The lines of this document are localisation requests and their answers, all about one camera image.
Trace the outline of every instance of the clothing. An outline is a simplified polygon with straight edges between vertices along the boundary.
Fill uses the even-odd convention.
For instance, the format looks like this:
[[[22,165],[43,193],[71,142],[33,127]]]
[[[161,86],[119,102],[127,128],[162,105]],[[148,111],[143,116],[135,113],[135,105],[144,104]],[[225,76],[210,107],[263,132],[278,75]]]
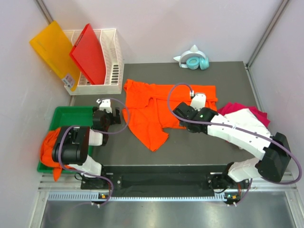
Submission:
[[[130,111],[129,128],[132,133],[151,151],[156,151],[165,143],[169,134],[163,128],[178,128],[179,120],[170,113],[167,97],[173,85],[156,85],[135,82],[128,79],[124,85],[126,106]],[[215,103],[216,88],[212,85],[192,85],[195,93],[206,95],[206,107],[217,110]],[[190,91],[186,86],[178,86],[171,94],[170,106],[173,110],[181,102],[190,105]],[[127,111],[123,109],[123,117],[127,121]]]
[[[54,181],[57,181],[59,179],[62,172],[60,164],[58,162],[54,162],[52,159],[53,147],[55,145],[59,132],[60,128],[57,128],[54,131],[49,131],[40,148],[40,161],[42,164],[48,167],[53,167]]]
[[[232,112],[236,112],[238,110],[244,109],[244,108],[248,108],[252,114],[254,114],[256,116],[256,118],[265,126],[268,127],[270,120],[267,119],[267,113],[263,113],[261,111],[259,111],[256,107],[254,106],[245,106],[239,103],[227,103],[224,107],[220,108],[218,110],[218,113],[225,116],[226,114],[232,113]]]

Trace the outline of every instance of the pink cloth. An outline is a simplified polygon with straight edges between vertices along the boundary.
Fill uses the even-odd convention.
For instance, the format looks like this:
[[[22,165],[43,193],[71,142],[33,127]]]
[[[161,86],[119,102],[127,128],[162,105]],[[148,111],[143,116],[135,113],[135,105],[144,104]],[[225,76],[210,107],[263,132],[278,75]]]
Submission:
[[[226,114],[233,113],[233,112],[236,112],[236,111],[244,109],[244,108],[248,108],[252,112],[252,114],[255,115],[256,118],[262,124],[264,124],[265,127],[268,127],[268,125],[270,123],[270,120],[267,119],[267,113],[263,113],[263,112],[259,111],[254,106],[244,106],[244,105],[239,104],[239,103],[229,102],[224,107],[218,109],[218,113],[220,113],[221,115],[226,115]]]

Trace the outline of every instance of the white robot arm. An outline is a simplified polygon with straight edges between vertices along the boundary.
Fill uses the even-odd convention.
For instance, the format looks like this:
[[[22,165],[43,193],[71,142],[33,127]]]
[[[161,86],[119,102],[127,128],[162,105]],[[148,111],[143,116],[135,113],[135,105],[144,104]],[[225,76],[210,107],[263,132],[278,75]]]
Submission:
[[[252,132],[250,127],[234,123],[219,113],[205,108],[205,102],[206,96],[204,94],[195,94],[190,105],[180,103],[173,112],[177,116],[187,120],[233,126],[230,128],[218,125],[180,122],[182,126],[185,126],[192,133],[203,132],[207,135],[221,138],[255,156],[255,158],[243,162],[230,163],[228,166],[228,176],[235,182],[256,177],[264,177],[270,181],[280,182],[290,161],[290,157],[271,142],[237,130],[237,127],[241,127]],[[277,133],[275,136],[271,136],[270,133],[265,131],[256,133],[273,139],[289,149],[287,139],[283,134]]]
[[[119,109],[116,108],[115,115],[113,115],[110,99],[98,99],[96,102],[98,107],[93,108],[93,129],[107,132],[110,125],[121,123]],[[59,144],[67,128],[68,126],[61,128],[53,148],[52,159],[55,162],[58,161]],[[87,176],[85,173],[101,175],[102,165],[88,155],[88,147],[103,146],[107,143],[108,137],[107,134],[96,132],[89,126],[72,128],[65,138],[61,155],[62,162],[82,171],[88,178],[92,178],[92,176]]]

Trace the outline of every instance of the white wire basket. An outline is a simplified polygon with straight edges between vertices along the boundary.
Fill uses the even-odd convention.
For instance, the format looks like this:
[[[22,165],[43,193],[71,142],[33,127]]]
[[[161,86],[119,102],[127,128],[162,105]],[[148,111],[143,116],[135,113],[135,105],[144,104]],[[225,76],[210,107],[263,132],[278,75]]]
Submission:
[[[104,54],[106,75],[104,85],[91,85],[86,77],[81,73],[78,86],[75,91],[71,91],[66,85],[65,88],[70,95],[94,95],[94,94],[120,94],[122,92],[124,61],[118,34],[116,29],[94,30],[99,38]],[[76,42],[81,30],[65,31],[65,35]]]

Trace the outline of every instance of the gray table surface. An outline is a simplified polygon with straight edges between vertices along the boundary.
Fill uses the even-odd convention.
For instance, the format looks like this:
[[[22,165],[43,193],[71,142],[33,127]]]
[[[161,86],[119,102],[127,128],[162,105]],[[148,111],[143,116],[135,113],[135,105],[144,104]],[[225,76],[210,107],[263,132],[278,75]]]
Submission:
[[[205,70],[179,68],[177,63],[126,64],[123,83],[127,79],[149,84],[176,84],[186,82],[193,85],[215,85],[217,108],[228,102],[256,105],[243,62],[211,62]],[[103,97],[125,101],[125,91],[120,95],[80,95],[74,106],[96,105]],[[117,131],[124,126],[111,126]],[[164,129],[169,138],[156,152],[148,150],[127,128],[120,134],[110,135],[106,146],[95,147],[93,158],[103,165],[212,165],[240,162],[253,156],[236,146],[202,133],[189,133],[181,129]]]

